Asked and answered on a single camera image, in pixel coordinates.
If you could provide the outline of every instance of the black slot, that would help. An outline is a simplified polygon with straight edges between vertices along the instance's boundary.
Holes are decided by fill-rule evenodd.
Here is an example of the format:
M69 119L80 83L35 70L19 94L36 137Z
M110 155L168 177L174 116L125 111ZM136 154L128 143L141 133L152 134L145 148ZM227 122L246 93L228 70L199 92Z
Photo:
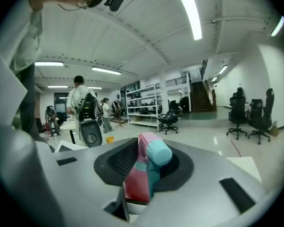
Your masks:
M220 184L230 196L240 213L244 213L256 204L233 178L223 179L220 181Z
M61 159L61 160L57 160L58 165L62 166L62 165L66 165L72 162L77 161L77 159L75 157L69 157L69 158L65 158L65 159Z

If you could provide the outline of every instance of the tiled floor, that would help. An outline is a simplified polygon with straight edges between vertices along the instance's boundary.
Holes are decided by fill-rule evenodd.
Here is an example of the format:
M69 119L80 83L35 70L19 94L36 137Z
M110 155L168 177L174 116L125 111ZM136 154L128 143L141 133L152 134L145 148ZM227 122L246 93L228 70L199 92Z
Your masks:
M240 135L236 140L235 135L226 136L228 128L197 128L197 127L181 127L178 134L168 132L167 135L162 132L155 132L155 128L148 128L138 125L123 124L123 127L117 123L111 122L115 130L107 134L103 134L103 144L106 144L106 138L113 136L116 140L124 138L137 137L140 132L153 131L163 139L172 140L206 149L215 152L223 157L253 157L259 170L263 186L269 191L284 180L284 130L280 131L277 137L271 137L271 142L267 139L262 140L262 144L257 144L256 138L247 139L244 134ZM251 132L252 128L243 125L242 129ZM78 135L74 135L77 144L81 145ZM61 131L61 136L54 136L49 139L48 143L54 148L57 147L60 140L71 142L69 131Z
M228 119L229 108L217 107L216 112L184 113L180 118L182 120L210 120L210 119Z

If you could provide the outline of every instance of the staircase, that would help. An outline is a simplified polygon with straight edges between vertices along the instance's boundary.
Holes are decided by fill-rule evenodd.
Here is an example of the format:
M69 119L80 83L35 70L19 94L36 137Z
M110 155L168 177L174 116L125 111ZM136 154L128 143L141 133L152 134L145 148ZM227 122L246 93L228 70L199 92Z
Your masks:
M194 93L194 109L197 112L212 112L213 106L211 105L206 89L203 82L192 83Z

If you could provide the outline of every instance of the ceiling light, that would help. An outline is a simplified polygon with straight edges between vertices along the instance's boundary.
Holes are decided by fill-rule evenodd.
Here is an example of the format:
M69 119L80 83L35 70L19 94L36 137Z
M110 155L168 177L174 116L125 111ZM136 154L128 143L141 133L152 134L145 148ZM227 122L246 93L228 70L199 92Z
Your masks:
M200 18L195 4L195 0L181 0L186 10L191 29L193 31L194 40L202 39L202 31Z
M89 87L91 89L102 89L101 87Z
M277 26L275 27L275 29L271 33L271 36L272 37L276 36L280 32L283 25L284 25L284 17L282 16L279 23L277 24Z
M106 70L106 69L102 69L102 68L98 68L98 67L93 67L92 70L106 72L106 73L111 73L111 74L115 74L115 75L121 75L120 72L113 71L113 70Z
M36 61L35 66L64 66L63 62Z
M225 70L226 70L227 66L223 66L223 68L221 69L221 71L219 72L219 74L222 74Z
M68 88L68 86L47 86L48 88Z

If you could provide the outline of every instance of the white shelving unit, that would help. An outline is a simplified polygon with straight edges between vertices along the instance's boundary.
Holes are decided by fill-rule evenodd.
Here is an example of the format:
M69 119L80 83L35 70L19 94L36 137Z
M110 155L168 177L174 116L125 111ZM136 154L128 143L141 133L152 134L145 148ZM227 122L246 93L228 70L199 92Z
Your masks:
M132 101L137 101L137 100L149 99L149 98L154 98L155 102L156 102L155 105L150 105L150 106L136 106L136 107L128 107L127 106L128 123L157 127L157 130L159 131L159 127L160 127L161 123L157 120L157 118L158 118L158 107L160 106L158 104L158 101L157 101L157 97L159 96L159 95L157 95L157 88L158 87L156 87L156 85L153 85L153 86L150 86L150 87L141 88L141 89L134 90L134 91L126 93L126 103L129 103L129 102L132 102ZM134 96L138 93L152 91L152 90L154 90L154 95L152 95L152 96L144 96L144 97L139 97L139 98L128 99L128 96L130 96L130 95ZM156 107L156 114L139 114L139 112L135 112L135 113L129 113L128 112L128 109L131 109L131 108L136 109L136 108L150 108L150 107ZM133 121L129 120L130 115L132 115L132 116L145 116L145 117L149 117L150 119L133 122Z

